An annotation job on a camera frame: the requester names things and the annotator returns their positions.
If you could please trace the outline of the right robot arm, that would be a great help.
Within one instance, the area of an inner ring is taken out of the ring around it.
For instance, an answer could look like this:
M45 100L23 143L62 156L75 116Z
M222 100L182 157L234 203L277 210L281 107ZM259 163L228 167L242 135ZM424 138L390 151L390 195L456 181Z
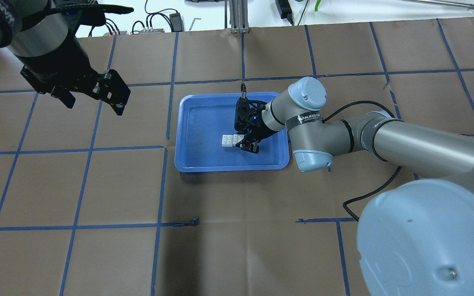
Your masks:
M380 112L323 118L323 84L303 77L269 102L248 99L235 107L236 147L259 152L259 143L285 130L301 172L325 169L334 157L364 150L414 171L421 179L384 191L387 183L343 203L357 221L357 249L373 296L474 296L474 138L406 123Z

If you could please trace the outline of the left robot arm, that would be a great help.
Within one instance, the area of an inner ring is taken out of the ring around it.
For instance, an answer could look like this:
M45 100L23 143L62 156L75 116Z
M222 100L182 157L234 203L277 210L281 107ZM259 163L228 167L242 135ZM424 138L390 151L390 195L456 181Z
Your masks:
M114 69L92 68L76 33L81 25L105 25L106 13L133 11L94 0L0 0L0 49L8 48L23 64L20 74L38 94L71 109L73 93L82 93L122 116L130 89Z

